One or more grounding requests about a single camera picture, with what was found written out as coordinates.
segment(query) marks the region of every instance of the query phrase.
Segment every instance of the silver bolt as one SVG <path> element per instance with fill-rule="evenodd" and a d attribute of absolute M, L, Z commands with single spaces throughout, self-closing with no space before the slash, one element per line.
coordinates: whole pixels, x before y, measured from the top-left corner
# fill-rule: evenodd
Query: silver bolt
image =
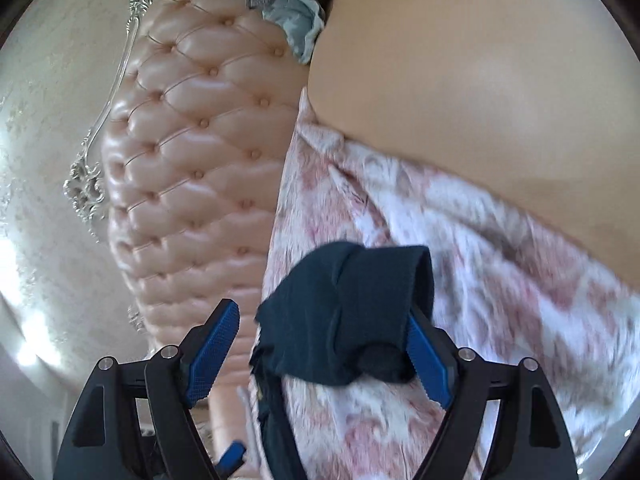
<path fill-rule="evenodd" d="M 174 345 L 165 346 L 160 351 L 160 355 L 165 359 L 171 359 L 172 357 L 176 357 L 178 355 L 178 347 Z"/>
<path fill-rule="evenodd" d="M 471 348 L 461 348 L 458 355 L 463 361 L 473 361 L 476 358 L 476 353 Z"/>
<path fill-rule="evenodd" d="M 111 359 L 110 357 L 105 357 L 103 359 L 100 359 L 100 362 L 98 363 L 98 368 L 100 368 L 100 370 L 108 370 L 112 366 L 113 366 L 113 359 Z"/>
<path fill-rule="evenodd" d="M 524 367 L 530 372 L 535 372 L 538 369 L 538 361 L 531 357 L 524 359 L 522 364 L 524 364 Z"/>

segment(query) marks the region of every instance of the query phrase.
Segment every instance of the black garment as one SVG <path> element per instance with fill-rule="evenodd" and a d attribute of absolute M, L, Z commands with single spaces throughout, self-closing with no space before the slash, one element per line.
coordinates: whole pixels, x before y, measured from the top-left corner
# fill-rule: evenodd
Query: black garment
<path fill-rule="evenodd" d="M 258 308 L 260 341 L 250 365 L 258 420 L 274 480 L 306 480 L 280 378 L 344 386 L 365 373 L 404 383 L 409 311 L 431 318 L 433 272 L 426 247 L 365 249 L 334 242 L 297 264 Z"/>

